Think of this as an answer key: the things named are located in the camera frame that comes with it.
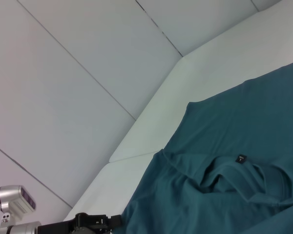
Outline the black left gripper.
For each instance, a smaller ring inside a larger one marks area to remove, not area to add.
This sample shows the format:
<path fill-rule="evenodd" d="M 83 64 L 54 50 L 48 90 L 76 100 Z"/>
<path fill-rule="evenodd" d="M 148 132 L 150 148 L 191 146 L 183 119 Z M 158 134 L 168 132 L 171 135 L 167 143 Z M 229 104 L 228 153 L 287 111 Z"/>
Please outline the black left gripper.
<path fill-rule="evenodd" d="M 38 234 L 106 234 L 108 227 L 121 227 L 122 216 L 88 215 L 79 213 L 69 221 L 63 221 L 37 228 Z"/>

